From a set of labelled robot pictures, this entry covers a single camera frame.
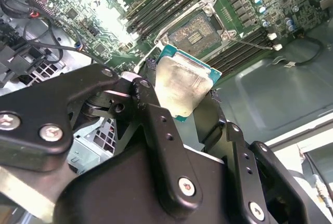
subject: cable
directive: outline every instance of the cable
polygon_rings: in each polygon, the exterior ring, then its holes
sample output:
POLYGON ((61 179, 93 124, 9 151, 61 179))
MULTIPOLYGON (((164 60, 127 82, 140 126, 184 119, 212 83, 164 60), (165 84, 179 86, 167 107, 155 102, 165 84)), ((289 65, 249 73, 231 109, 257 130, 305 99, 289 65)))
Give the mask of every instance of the cable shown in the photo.
POLYGON ((230 39, 230 40, 231 40, 231 41, 234 41, 234 42, 242 43, 242 44, 245 44, 245 45, 254 46, 254 47, 259 48, 259 49, 264 49, 264 50, 274 50, 274 48, 273 48, 273 47, 270 47, 270 46, 260 46, 260 45, 253 44, 253 43, 250 43, 250 42, 240 41, 240 40, 238 40, 238 39, 230 39))
POLYGON ((308 37, 308 36, 303 36, 301 38, 304 39, 304 40, 307 40, 309 42, 312 42, 312 43, 314 43, 316 45, 318 45, 319 49, 318 49, 317 53, 311 59, 309 59, 307 61, 304 61, 304 62, 296 62, 295 63, 296 66, 302 66, 302 65, 307 65, 307 64, 312 63, 318 57, 320 57, 321 54, 323 53, 323 51, 325 50, 325 46, 324 46, 323 42, 321 42, 320 40, 315 39, 315 38, 311 38, 311 37, 308 37))
POLYGON ((318 172, 318 175, 321 177, 324 185, 327 188, 329 197, 331 198, 331 200, 333 200, 333 191, 332 188, 330 187, 329 183, 327 182, 326 178, 324 177, 324 175, 322 174, 321 170, 318 168, 318 166, 316 165, 316 163, 314 162, 314 160, 312 159, 311 155, 309 153, 304 153, 304 156, 306 157, 306 159, 308 160, 309 163, 312 163, 313 168, 318 172))

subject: black plastic part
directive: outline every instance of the black plastic part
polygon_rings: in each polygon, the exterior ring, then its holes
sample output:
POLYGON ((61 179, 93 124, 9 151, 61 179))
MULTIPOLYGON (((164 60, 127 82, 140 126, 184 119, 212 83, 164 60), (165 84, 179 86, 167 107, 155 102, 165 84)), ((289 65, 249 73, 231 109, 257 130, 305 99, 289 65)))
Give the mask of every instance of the black plastic part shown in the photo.
POLYGON ((176 220, 159 202, 148 152, 141 142, 72 181, 56 204, 53 223, 230 223, 225 212, 224 164, 185 150, 204 198, 187 219, 176 220))
POLYGON ((112 89, 118 80, 116 73, 109 77, 103 69, 93 64, 0 97, 0 113, 11 113, 21 120, 14 130, 0 130, 0 164, 36 171, 60 167, 72 145, 72 127, 84 100, 112 89), (72 112, 76 114, 70 121, 72 112), (48 142, 39 136, 40 129, 49 124, 62 129, 59 141, 48 142))
POLYGON ((254 153, 261 171, 267 205, 282 202, 287 206, 289 215, 281 220, 283 223, 330 223, 269 147, 256 141, 249 149, 254 153))
POLYGON ((143 78, 133 81, 137 114, 149 147, 159 199, 165 210, 176 218, 186 218, 202 202, 202 191, 169 110, 160 107, 153 86, 143 78), (189 179, 195 194, 186 196, 178 181, 189 179))

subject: silver screw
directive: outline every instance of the silver screw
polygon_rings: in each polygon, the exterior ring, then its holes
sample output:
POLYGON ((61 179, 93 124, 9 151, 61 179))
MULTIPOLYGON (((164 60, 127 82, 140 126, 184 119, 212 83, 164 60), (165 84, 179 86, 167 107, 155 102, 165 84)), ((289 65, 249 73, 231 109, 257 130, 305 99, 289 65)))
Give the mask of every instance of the silver screw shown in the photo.
POLYGON ((264 145, 260 144, 259 146, 263 151, 267 152, 267 148, 264 145))
POLYGON ((145 81, 145 80, 141 80, 141 81, 140 81, 140 84, 142 84, 143 86, 145 86, 145 87, 147 87, 147 88, 150 87, 150 85, 148 84, 148 82, 145 81))
POLYGON ((179 179, 178 185, 182 193, 186 196, 193 196, 196 192, 193 183, 187 178, 182 177, 179 179))
POLYGON ((103 73, 105 76, 108 76, 108 77, 112 77, 112 76, 113 76, 111 70, 109 70, 109 69, 103 69, 103 70, 102 70, 102 73, 103 73))
POLYGON ((13 130, 21 124, 20 119, 13 114, 0 115, 0 130, 13 130))
POLYGON ((161 39, 161 42, 164 46, 169 44, 169 39, 167 37, 164 37, 163 39, 161 39))
POLYGON ((249 207, 251 210, 251 213, 255 216, 260 221, 263 221, 265 219, 265 214, 264 211, 261 209, 261 207, 255 203, 255 202, 250 202, 249 207))
POLYGON ((300 10, 300 8, 298 7, 298 6, 294 6, 293 8, 292 8, 292 11, 293 12, 298 12, 300 10))
POLYGON ((240 131, 240 130, 239 130, 239 127, 238 127, 236 124, 233 124, 233 128, 234 128, 234 130, 237 131, 237 132, 240 131))
POLYGON ((40 130, 40 136, 45 141, 56 142, 62 138, 62 130, 55 125, 46 125, 40 130))

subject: electrolytic capacitor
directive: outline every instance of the electrolytic capacitor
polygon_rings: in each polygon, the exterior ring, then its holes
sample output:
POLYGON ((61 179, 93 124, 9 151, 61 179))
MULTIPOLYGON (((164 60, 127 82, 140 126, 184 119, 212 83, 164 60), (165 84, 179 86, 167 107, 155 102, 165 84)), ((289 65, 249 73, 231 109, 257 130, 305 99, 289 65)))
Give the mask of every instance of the electrolytic capacitor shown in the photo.
POLYGON ((293 25, 293 20, 290 19, 290 18, 286 18, 286 19, 285 19, 285 24, 286 24, 287 26, 291 26, 291 25, 293 25))
POLYGON ((258 7, 257 11, 261 14, 265 13, 266 12, 266 8, 264 6, 260 6, 258 7))
POLYGON ((252 0, 253 1, 253 3, 255 3, 255 4, 261 4, 262 3, 262 0, 252 0))

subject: black cable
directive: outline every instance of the black cable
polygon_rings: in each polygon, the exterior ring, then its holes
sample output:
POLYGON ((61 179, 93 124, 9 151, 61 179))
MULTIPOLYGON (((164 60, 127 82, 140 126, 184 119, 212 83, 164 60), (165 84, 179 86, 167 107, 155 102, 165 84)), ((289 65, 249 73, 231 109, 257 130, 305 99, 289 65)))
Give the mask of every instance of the black cable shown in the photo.
POLYGON ((333 208, 332 207, 328 207, 328 210, 331 213, 331 215, 333 216, 333 208))
POLYGON ((309 153, 304 153, 305 158, 308 160, 309 163, 311 163, 314 167, 314 169, 317 171, 318 175, 321 177, 324 185, 327 188, 329 197, 331 198, 331 200, 333 200, 333 191, 329 185, 329 183, 327 182, 326 178, 324 177, 323 173, 321 172, 321 170, 318 168, 318 166, 316 165, 316 163, 314 162, 314 160, 312 159, 311 155, 309 153))
POLYGON ((302 39, 306 40, 306 41, 309 41, 311 43, 314 43, 316 45, 319 46, 319 49, 317 51, 317 53, 309 60, 306 60, 304 62, 297 62, 295 64, 295 66, 302 66, 302 65, 307 65, 307 64, 310 64, 312 63, 313 61, 315 61, 318 57, 320 57, 323 53, 323 51, 325 50, 325 45, 323 44, 323 42, 321 42, 320 40, 318 39, 315 39, 315 38, 312 38, 312 37, 308 37, 308 36, 304 36, 302 37, 302 39))

